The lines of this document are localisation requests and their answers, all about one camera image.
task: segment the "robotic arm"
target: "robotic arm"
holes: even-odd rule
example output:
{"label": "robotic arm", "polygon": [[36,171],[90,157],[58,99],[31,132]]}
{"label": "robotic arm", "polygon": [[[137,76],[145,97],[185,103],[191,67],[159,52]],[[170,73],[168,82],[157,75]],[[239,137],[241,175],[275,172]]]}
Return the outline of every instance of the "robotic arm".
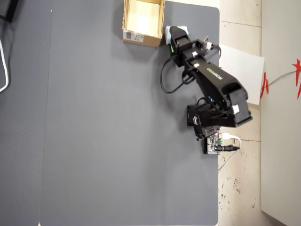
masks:
{"label": "robotic arm", "polygon": [[204,103],[187,106],[187,126],[194,128],[196,139],[213,140],[220,126],[238,127],[252,120],[244,87],[236,78],[205,60],[208,49],[212,49],[212,46],[208,47],[208,40],[191,41],[184,30],[175,26],[170,27],[170,35],[171,58],[166,63],[173,60],[178,67],[184,66],[183,83],[171,92],[163,83],[161,87],[166,93],[173,93],[196,80],[204,94],[200,99]]}

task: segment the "gray table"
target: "gray table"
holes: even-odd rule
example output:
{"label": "gray table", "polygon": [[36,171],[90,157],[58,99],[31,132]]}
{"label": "gray table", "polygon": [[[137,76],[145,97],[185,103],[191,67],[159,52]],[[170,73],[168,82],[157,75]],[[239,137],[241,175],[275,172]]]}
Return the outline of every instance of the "gray table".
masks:
{"label": "gray table", "polygon": [[[161,91],[168,48],[121,41],[123,0],[39,3],[22,5],[19,55],[0,94],[7,100],[0,109],[1,225],[39,218],[42,226],[216,224],[217,157],[204,156],[186,127],[186,106],[202,95],[195,83],[174,95]],[[166,2],[165,25],[219,42],[214,8]],[[175,87],[182,69],[166,71]],[[17,216],[13,224],[9,214]]]}

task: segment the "cardboard box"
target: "cardboard box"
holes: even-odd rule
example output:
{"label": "cardboard box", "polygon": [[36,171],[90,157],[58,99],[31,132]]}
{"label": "cardboard box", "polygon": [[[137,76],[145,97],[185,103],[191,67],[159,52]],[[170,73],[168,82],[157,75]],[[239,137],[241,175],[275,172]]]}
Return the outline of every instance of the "cardboard box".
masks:
{"label": "cardboard box", "polygon": [[165,0],[125,0],[123,41],[158,47],[163,36]]}

